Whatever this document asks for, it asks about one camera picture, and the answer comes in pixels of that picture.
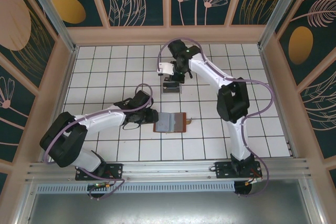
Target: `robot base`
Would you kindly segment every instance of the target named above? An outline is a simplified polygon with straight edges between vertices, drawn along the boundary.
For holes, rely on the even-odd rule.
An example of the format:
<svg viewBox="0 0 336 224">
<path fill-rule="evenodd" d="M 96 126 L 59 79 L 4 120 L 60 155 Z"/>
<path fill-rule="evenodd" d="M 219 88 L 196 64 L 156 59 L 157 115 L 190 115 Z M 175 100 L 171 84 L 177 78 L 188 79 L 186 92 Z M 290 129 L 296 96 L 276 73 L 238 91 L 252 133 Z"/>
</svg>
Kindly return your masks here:
<svg viewBox="0 0 336 224">
<path fill-rule="evenodd" d="M 122 176 L 122 164 L 106 164 L 104 167 L 104 173 L 100 176 L 106 179 L 113 179 L 113 178 L 121 178 Z M 86 173 L 84 173 L 81 169 L 76 167 L 76 181 L 90 181 L 90 180 L 97 180 L 96 178 L 92 178 Z"/>
</svg>

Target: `grid floor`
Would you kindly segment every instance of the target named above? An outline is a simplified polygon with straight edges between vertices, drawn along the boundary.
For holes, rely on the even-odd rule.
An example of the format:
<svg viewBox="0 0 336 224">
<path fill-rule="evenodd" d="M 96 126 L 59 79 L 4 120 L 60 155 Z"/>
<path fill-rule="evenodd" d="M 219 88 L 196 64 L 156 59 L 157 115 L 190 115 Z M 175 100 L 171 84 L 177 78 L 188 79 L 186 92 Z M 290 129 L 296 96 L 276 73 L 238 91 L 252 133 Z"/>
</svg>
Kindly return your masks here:
<svg viewBox="0 0 336 224">
<path fill-rule="evenodd" d="M 251 44 L 202 45 L 208 58 L 233 77 L 268 82 L 258 48 Z M 160 45 L 80 47 L 71 77 L 64 111 L 87 114 L 134 96 L 144 82 L 152 86 L 154 105 L 159 112 L 186 112 L 192 123 L 186 133 L 154 133 L 153 125 L 135 130 L 111 127 L 88 135 L 84 148 L 94 150 L 106 161 L 168 161 L 227 158 L 230 135 L 216 111 L 214 89 L 194 74 L 186 75 L 182 93 L 161 93 L 156 74 Z M 172 60 L 168 49 L 162 61 Z M 270 100 L 268 90 L 248 84 L 249 113 L 263 109 Z M 250 148 L 261 157 L 288 157 L 276 107 L 247 121 Z"/>
</svg>

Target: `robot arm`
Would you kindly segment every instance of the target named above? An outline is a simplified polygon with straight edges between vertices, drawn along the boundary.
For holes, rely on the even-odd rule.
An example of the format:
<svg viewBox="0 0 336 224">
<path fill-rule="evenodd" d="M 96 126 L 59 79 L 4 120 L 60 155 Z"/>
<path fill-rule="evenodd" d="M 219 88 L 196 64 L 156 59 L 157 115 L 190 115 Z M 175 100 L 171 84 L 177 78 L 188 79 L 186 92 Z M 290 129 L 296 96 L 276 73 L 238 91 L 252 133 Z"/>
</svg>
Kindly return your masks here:
<svg viewBox="0 0 336 224">
<path fill-rule="evenodd" d="M 246 83 L 223 79 L 208 64 L 224 76 L 230 79 L 233 79 L 233 77 L 222 72 L 210 61 L 206 64 L 200 49 L 196 46 L 187 48 L 182 41 L 176 40 L 170 43 L 168 48 L 176 61 L 160 63 L 158 73 L 169 74 L 170 76 L 165 79 L 166 81 L 184 83 L 185 74 L 189 72 L 190 76 L 192 76 L 192 71 L 214 88 L 218 95 L 217 112 L 226 122 L 230 133 L 232 166 L 236 174 L 239 175 L 248 163 L 254 162 L 254 156 L 244 145 L 241 130 L 242 119 L 247 115 L 249 108 Z M 244 136 L 247 136 L 246 124 L 244 124 Z"/>
<path fill-rule="evenodd" d="M 93 134 L 109 127 L 122 126 L 130 122 L 139 126 L 146 123 L 155 123 L 159 116 L 156 110 L 150 107 L 128 112 L 139 108 L 148 102 L 150 96 L 144 91 L 138 91 L 134 98 L 117 102 L 105 109 L 106 113 L 92 113 L 86 115 L 71 115 L 68 112 L 60 114 L 40 141 L 40 146 L 46 151 L 55 136 L 68 124 L 84 118 L 81 122 L 66 130 L 54 143 L 49 156 L 60 166 L 69 165 L 84 168 L 96 176 L 101 176 L 105 170 L 105 161 L 95 152 L 83 149 L 87 134 Z"/>
</svg>

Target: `metal plate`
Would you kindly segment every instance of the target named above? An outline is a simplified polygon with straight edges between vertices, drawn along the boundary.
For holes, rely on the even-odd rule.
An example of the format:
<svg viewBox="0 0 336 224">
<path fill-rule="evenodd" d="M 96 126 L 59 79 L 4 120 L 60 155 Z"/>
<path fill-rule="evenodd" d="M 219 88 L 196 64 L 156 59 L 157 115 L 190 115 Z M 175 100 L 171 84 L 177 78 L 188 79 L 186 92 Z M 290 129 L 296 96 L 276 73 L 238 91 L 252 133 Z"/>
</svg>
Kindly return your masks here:
<svg viewBox="0 0 336 224">
<path fill-rule="evenodd" d="M 244 169 L 244 172 L 237 176 L 236 172 L 232 169 L 231 162 L 216 162 L 215 163 L 215 170 L 217 178 L 253 178 L 253 177 L 262 177 L 260 162 L 254 161 L 249 167 Z"/>
<path fill-rule="evenodd" d="M 101 176 L 102 178 L 111 179 L 111 178 L 121 178 L 122 176 L 122 164 L 107 164 L 106 171 Z M 90 181 L 90 180 L 97 180 L 96 178 L 92 178 L 86 173 L 84 173 L 80 169 L 76 169 L 76 176 L 75 180 L 77 181 Z"/>
</svg>

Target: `gray floor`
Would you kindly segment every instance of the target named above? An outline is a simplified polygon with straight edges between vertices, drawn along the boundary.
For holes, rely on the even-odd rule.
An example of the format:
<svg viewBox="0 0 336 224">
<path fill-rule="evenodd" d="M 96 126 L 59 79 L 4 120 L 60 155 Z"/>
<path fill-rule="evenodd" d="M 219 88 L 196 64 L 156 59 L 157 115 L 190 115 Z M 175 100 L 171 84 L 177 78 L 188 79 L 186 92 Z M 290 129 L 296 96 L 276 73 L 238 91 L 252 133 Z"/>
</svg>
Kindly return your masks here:
<svg viewBox="0 0 336 224">
<path fill-rule="evenodd" d="M 97 202 L 86 195 L 39 195 L 29 223 L 305 224 L 310 221 L 298 183 L 273 180 L 263 194 L 250 198 L 238 198 L 231 192 L 143 193 L 115 194 Z"/>
</svg>

